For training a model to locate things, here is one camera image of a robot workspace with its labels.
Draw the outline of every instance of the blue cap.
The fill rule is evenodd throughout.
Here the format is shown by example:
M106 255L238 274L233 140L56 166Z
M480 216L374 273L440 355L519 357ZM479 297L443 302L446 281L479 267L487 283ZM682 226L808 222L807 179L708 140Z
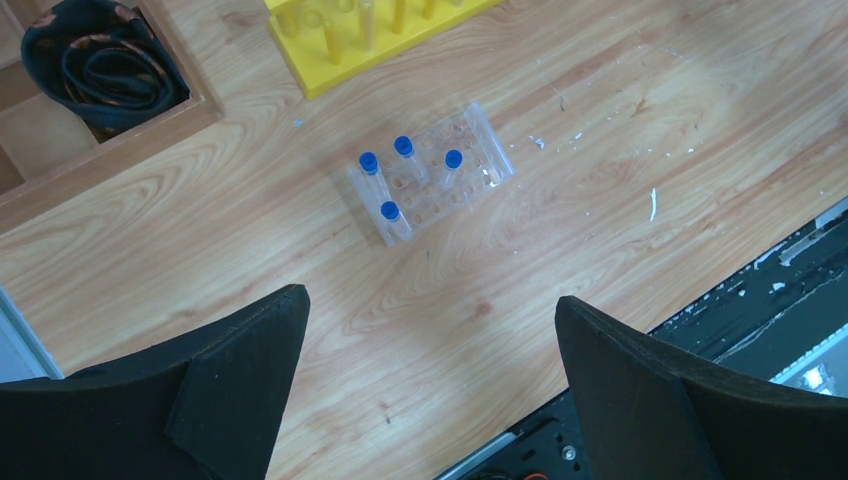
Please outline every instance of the blue cap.
M359 166L369 175L374 175L380 170L377 155L374 155L372 152L365 152L359 156Z
M394 221L397 220L400 216L400 209L397 208L397 203L395 202L386 202L380 207L380 213L386 217L386 220Z
M415 148L412 146L412 140L405 135L401 135L395 140L395 150L404 157L408 157L415 152Z
M459 150L451 150L445 155L445 166L451 170L456 170L462 165L462 152Z

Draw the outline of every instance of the yellow plastic block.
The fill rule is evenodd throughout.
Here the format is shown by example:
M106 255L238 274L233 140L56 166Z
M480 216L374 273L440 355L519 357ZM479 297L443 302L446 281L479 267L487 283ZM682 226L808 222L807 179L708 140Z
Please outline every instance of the yellow plastic block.
M306 98L315 98L500 1L265 0L265 5L271 36Z

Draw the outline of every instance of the light wood tabletop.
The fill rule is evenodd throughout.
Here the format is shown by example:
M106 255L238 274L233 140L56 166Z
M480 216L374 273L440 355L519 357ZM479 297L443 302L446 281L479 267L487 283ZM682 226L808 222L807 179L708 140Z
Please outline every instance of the light wood tabletop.
M269 478L432 478L566 387L561 295L647 331L848 195L845 2L511 0L306 101L260 0L162 1L224 118L0 284L66 373L305 284ZM346 169L473 101L517 176L386 248Z

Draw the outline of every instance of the folded cloth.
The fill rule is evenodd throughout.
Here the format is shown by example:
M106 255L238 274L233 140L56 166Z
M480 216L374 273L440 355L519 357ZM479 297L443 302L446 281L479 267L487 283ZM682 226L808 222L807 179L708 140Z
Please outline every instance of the folded cloth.
M134 10L109 0L64 0L21 42L38 87L107 136L188 98L162 44Z

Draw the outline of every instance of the wooden tray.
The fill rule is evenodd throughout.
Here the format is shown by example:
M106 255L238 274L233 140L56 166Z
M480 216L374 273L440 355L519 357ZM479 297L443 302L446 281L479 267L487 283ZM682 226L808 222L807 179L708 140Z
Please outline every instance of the wooden tray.
M162 5L157 0L135 3L174 60L190 95L171 110L101 142L85 122L41 93L20 61L23 31L40 15L35 0L0 0L0 234L220 118ZM9 47L9 42L18 46Z

